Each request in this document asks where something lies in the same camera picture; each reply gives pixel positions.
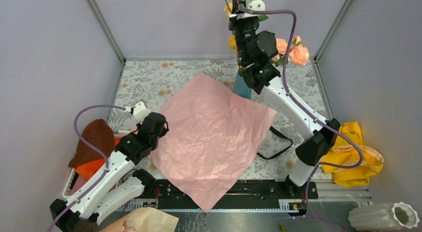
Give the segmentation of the yellow rose stem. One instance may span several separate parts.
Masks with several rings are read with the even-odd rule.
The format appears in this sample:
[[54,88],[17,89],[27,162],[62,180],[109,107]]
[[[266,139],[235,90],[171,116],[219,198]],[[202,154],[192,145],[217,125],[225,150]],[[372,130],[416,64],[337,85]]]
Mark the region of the yellow rose stem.
[[229,7],[231,6],[231,2],[229,2],[228,0],[224,0],[225,1],[225,7],[224,10],[226,12],[226,16],[227,16],[227,20],[229,21],[228,24],[228,29],[229,31],[231,31],[232,36],[228,39],[228,46],[230,48],[232,48],[235,52],[236,55],[238,55],[238,46],[237,43],[240,42],[241,40],[238,39],[236,35],[236,31],[235,31],[235,25],[237,23],[240,23],[240,20],[246,20],[246,23],[248,22],[252,22],[253,23],[253,30],[256,31],[259,27],[259,23],[261,21],[265,21],[268,19],[268,16],[266,14],[261,14],[255,17],[249,17],[249,18],[244,18],[244,19],[228,19],[228,15],[229,15]]

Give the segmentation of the peach rose stem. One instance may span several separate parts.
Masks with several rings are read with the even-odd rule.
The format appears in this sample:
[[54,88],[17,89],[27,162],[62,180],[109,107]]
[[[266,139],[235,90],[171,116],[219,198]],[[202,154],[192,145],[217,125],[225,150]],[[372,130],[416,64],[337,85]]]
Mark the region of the peach rose stem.
[[303,45],[300,36],[294,37],[289,50],[287,50],[287,47],[288,42],[286,40],[276,38],[278,54],[271,59],[271,62],[275,63],[276,66],[281,66],[284,64],[285,60],[299,66],[303,66],[307,63],[310,53],[308,48]]

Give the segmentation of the pink tissue paper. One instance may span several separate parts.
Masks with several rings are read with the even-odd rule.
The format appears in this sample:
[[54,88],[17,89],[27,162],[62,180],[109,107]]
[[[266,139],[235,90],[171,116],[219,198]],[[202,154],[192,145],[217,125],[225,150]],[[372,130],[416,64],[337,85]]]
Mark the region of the pink tissue paper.
[[277,114],[202,72],[159,113],[169,131],[149,159],[206,213],[249,167]]

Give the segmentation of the black ribbon gold lettering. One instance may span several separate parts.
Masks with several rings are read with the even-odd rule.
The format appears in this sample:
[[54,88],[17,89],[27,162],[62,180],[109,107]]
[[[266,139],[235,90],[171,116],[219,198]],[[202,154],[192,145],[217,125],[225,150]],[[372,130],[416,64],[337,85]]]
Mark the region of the black ribbon gold lettering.
[[264,160],[276,159],[293,146],[293,140],[288,138],[273,126],[270,126],[269,131],[272,133],[273,139],[276,139],[276,142],[273,144],[274,153],[272,155],[263,155],[258,151],[256,154],[258,157]]

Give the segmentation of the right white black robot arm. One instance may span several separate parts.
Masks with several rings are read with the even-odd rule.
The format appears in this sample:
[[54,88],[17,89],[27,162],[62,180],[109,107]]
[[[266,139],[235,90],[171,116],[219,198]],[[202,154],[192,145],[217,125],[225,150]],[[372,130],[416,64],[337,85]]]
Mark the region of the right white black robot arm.
[[303,44],[294,37],[282,41],[269,31],[257,32],[259,23],[258,16],[238,19],[231,15],[229,18],[238,74],[246,87],[275,105],[304,139],[296,148],[298,159],[285,185],[287,195],[298,198],[305,192],[305,183],[321,158],[333,146],[339,122],[314,112],[287,84],[287,64],[300,65],[308,60]]

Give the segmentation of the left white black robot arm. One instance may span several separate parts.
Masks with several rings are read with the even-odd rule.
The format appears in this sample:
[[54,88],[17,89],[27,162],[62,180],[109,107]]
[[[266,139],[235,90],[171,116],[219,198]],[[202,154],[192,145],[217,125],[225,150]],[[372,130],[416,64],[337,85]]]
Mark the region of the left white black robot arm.
[[123,136],[104,165],[72,196],[50,205],[53,227],[63,232],[95,232],[101,222],[129,200],[154,193],[155,178],[135,166],[158,147],[168,132],[166,118],[148,114]]

